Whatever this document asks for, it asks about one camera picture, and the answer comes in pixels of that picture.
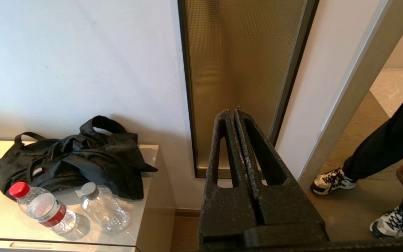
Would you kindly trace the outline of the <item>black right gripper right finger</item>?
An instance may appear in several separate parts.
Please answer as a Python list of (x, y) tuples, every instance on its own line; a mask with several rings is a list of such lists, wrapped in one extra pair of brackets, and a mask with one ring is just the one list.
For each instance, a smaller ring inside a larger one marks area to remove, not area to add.
[(245, 241), (329, 241), (326, 225), (256, 121), (234, 111), (256, 225)]

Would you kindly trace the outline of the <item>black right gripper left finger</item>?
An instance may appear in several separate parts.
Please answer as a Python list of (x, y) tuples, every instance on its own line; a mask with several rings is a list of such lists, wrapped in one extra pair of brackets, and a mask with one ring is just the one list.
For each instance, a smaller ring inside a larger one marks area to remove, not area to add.
[[(253, 182), (262, 180), (254, 151), (247, 148), (240, 110), (224, 110), (214, 121), (200, 210), (201, 251), (258, 250), (266, 246), (264, 221)], [(219, 186), (221, 140), (226, 143), (232, 187)]]

